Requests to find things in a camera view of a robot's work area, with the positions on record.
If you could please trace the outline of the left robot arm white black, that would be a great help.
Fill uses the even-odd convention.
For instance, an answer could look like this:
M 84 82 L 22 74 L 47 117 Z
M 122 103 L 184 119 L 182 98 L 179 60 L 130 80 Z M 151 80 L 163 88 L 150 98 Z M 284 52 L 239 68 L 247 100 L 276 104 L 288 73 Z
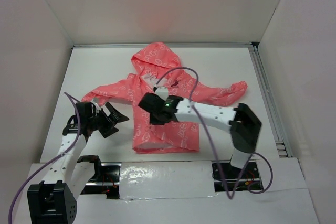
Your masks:
M 98 131 L 104 138 L 118 132 L 116 125 L 128 121 L 110 103 L 109 114 L 94 102 L 77 102 L 75 113 L 62 131 L 62 141 L 56 160 L 38 184 L 27 191 L 32 223 L 73 223 L 77 214 L 77 199 L 88 180 L 99 181 L 103 167 L 97 155 L 82 155 L 89 137 Z

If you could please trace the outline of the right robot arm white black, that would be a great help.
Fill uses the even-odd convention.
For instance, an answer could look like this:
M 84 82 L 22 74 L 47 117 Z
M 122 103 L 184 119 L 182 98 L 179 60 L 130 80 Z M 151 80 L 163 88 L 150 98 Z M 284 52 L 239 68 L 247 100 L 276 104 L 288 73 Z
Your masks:
M 220 107 L 190 102 L 176 95 L 162 99 L 157 94 L 146 93 L 139 107 L 150 114 L 150 123 L 154 125 L 189 122 L 229 133 L 234 147 L 229 172 L 235 178 L 247 172 L 246 163 L 256 150 L 262 127 L 260 119 L 248 105 L 240 103 L 237 107 Z

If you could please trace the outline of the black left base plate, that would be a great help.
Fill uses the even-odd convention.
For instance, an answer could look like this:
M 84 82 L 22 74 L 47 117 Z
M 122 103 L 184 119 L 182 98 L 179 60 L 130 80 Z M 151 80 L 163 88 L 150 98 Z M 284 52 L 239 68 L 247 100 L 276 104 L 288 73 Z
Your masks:
M 106 195 L 108 199 L 119 199 L 121 163 L 102 163 L 83 159 L 76 163 L 70 175 L 69 188 L 75 198 L 79 195 Z

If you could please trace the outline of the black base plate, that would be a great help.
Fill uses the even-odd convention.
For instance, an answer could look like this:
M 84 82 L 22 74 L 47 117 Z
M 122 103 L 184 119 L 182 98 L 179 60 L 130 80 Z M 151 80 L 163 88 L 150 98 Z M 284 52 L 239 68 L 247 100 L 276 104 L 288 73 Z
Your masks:
M 83 159 L 76 163 L 70 175 L 69 188 L 75 198 L 79 195 L 106 195 L 108 199 L 119 199 L 121 163 L 102 163 Z
M 240 169 L 232 167 L 229 162 L 220 162 L 220 165 L 227 181 L 228 190 L 233 191 L 234 185 L 237 182 Z M 225 188 L 222 184 L 219 169 L 215 162 L 212 162 L 212 171 L 215 192 L 224 192 Z M 248 186 L 250 186 L 250 189 L 252 191 L 263 190 L 263 184 L 260 179 L 260 173 L 256 162 L 249 162 L 241 179 L 239 180 L 236 190 L 247 191 Z

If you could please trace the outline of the aluminium frame rail back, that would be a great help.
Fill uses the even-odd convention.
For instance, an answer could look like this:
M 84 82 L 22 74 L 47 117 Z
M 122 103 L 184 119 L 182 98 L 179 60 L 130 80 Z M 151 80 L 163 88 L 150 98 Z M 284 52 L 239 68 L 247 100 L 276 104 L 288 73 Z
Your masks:
M 172 42 L 165 43 L 170 48 L 248 48 L 254 50 L 250 42 Z M 148 43 L 122 44 L 77 44 L 73 48 L 144 48 Z

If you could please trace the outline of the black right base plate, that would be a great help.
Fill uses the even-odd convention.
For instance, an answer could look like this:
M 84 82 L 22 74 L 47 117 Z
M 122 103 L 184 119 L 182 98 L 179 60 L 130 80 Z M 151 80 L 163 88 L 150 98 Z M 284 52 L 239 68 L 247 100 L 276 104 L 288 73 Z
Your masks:
M 228 190 L 233 191 L 234 185 L 237 182 L 240 169 L 232 167 L 229 162 L 220 162 L 220 165 L 227 181 Z M 215 162 L 212 162 L 212 171 L 215 192 L 224 192 L 225 188 L 222 184 L 219 169 Z M 250 186 L 250 189 L 252 191 L 263 190 L 263 184 L 260 179 L 260 173 L 256 162 L 249 162 L 241 179 L 239 180 L 236 190 L 247 191 L 248 186 Z

